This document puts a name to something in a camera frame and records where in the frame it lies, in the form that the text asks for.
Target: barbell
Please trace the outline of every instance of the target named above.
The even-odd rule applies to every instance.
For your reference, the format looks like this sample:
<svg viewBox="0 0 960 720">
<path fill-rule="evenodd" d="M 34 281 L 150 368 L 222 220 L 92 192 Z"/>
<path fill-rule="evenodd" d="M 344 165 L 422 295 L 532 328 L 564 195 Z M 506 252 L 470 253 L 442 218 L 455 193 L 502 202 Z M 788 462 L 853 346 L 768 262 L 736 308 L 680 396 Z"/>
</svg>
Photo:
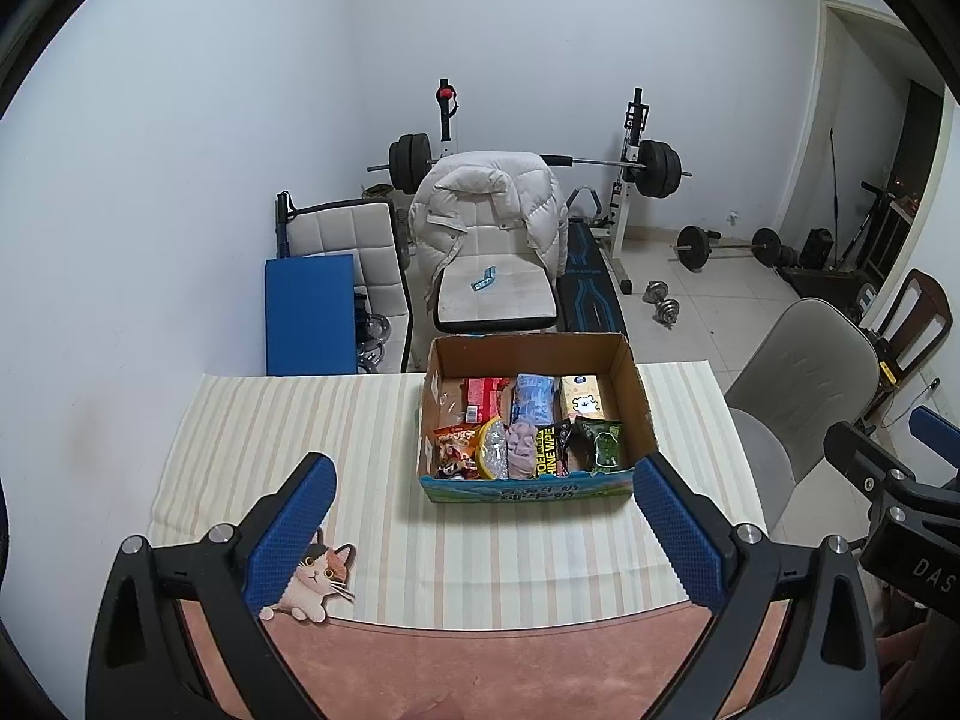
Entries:
<svg viewBox="0 0 960 720">
<path fill-rule="evenodd" d="M 541 154 L 550 167 L 572 167 L 573 165 L 608 165 L 622 167 L 624 179 L 637 186 L 637 191 L 647 197 L 669 197 L 680 186 L 680 177 L 690 177 L 690 173 L 680 165 L 680 156 L 661 141 L 640 141 L 640 155 L 637 162 L 621 162 L 608 159 L 584 159 L 561 154 Z M 436 165 L 439 159 L 433 159 L 430 151 L 430 139 L 426 133 L 401 135 L 390 144 L 386 165 L 372 165 L 367 172 L 390 170 L 390 183 L 405 194 L 414 194 L 421 181 Z"/>
<path fill-rule="evenodd" d="M 737 248 L 738 250 L 750 250 L 757 261 L 767 268 L 774 265 L 788 264 L 794 260 L 792 254 L 794 250 L 785 247 L 779 235 L 775 230 L 769 227 L 761 227 L 755 232 L 754 237 L 748 244 L 711 244 L 710 241 L 720 240 L 720 233 L 715 230 L 704 230 L 694 225 L 689 225 L 680 230 L 677 236 L 677 245 L 673 250 L 688 271 L 699 271 L 709 260 L 710 252 L 716 248 Z"/>
</svg>

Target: dumbbell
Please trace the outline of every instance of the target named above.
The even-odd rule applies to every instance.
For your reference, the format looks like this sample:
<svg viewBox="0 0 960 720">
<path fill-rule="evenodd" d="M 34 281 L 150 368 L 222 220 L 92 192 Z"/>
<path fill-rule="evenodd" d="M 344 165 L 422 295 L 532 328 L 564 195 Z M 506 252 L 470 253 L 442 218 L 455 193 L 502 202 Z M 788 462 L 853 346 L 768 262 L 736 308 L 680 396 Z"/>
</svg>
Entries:
<svg viewBox="0 0 960 720">
<path fill-rule="evenodd" d="M 665 281 L 651 281 L 643 292 L 643 302 L 653 303 L 656 306 L 654 321 L 664 327 L 673 327 L 680 317 L 680 303 L 668 298 L 670 288 Z"/>
<path fill-rule="evenodd" d="M 680 264 L 688 271 L 699 271 L 707 264 L 710 252 L 716 248 L 750 250 L 757 261 L 767 268 L 781 264 L 781 258 L 784 255 L 784 245 L 779 240 L 779 235 L 769 227 L 758 229 L 748 244 L 711 243 L 711 241 L 718 240 L 720 240 L 720 233 L 715 230 L 707 232 L 700 227 L 689 225 L 680 230 L 680 234 L 677 236 L 677 245 L 673 247 L 673 250 L 677 252 Z"/>
</svg>

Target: brown leather mat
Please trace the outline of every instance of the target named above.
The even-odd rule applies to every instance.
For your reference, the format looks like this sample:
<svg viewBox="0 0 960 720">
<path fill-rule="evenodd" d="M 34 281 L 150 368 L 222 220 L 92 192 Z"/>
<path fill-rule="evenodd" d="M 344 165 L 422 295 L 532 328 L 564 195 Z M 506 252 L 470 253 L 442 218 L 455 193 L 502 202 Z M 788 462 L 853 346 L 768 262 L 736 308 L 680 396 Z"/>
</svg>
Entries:
<svg viewBox="0 0 960 720">
<path fill-rule="evenodd" d="M 771 605 L 721 716 L 745 707 L 784 618 Z M 251 715 L 224 667 L 198 604 L 184 616 L 220 705 Z M 328 619 L 265 623 L 277 649 L 331 720 L 397 720 L 449 695 L 464 720 L 531 717 L 637 720 L 683 663 L 709 621 L 689 603 L 563 628 L 445 632 Z"/>
</svg>

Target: power cord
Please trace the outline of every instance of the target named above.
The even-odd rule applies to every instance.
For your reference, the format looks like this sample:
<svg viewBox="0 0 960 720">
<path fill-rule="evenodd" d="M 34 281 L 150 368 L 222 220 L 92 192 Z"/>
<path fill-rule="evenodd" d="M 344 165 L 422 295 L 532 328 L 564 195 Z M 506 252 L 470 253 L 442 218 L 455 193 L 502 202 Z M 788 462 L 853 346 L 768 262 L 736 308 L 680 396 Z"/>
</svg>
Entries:
<svg viewBox="0 0 960 720">
<path fill-rule="evenodd" d="M 918 394 L 917 397 L 915 397 L 913 400 L 910 401 L 910 405 L 906 407 L 906 410 L 904 410 L 896 419 L 894 419 L 893 422 L 890 422 L 889 424 L 884 424 L 887 416 L 890 415 L 891 408 L 894 407 L 894 399 L 890 398 L 890 405 L 887 406 L 886 413 L 883 415 L 883 418 L 880 420 L 880 427 L 885 430 L 889 430 L 890 428 L 892 428 L 894 425 L 896 425 L 896 423 L 899 422 L 899 420 L 903 419 L 906 415 L 908 415 L 911 412 L 911 410 L 913 410 L 913 407 L 917 405 L 918 400 L 920 400 L 928 392 L 933 392 L 935 389 L 938 388 L 938 386 L 940 386 L 939 376 L 935 378 L 932 382 L 930 382 L 928 385 L 926 385 L 923 388 L 923 390 L 920 392 L 920 394 Z"/>
</svg>

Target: silver bolt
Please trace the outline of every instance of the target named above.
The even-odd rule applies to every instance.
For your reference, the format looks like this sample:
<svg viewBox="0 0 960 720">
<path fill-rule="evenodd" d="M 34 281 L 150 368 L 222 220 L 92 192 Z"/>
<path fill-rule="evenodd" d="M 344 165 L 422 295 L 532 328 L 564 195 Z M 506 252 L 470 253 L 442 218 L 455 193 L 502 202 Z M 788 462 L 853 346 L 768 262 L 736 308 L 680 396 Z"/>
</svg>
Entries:
<svg viewBox="0 0 960 720">
<path fill-rule="evenodd" d="M 844 552 L 850 549 L 850 545 L 843 536 L 827 536 L 827 547 L 833 552 L 836 552 L 837 555 L 843 555 Z"/>
<path fill-rule="evenodd" d="M 233 538 L 233 526 L 227 522 L 221 522 L 219 525 L 214 525 L 210 528 L 206 537 L 209 538 L 210 541 L 213 541 L 214 544 L 226 544 Z"/>
<path fill-rule="evenodd" d="M 124 555 L 136 555 L 143 548 L 142 536 L 127 536 L 120 545 L 120 551 Z"/>
<path fill-rule="evenodd" d="M 763 533 L 757 526 L 744 523 L 736 529 L 736 536 L 748 544 L 755 544 L 763 538 Z"/>
</svg>

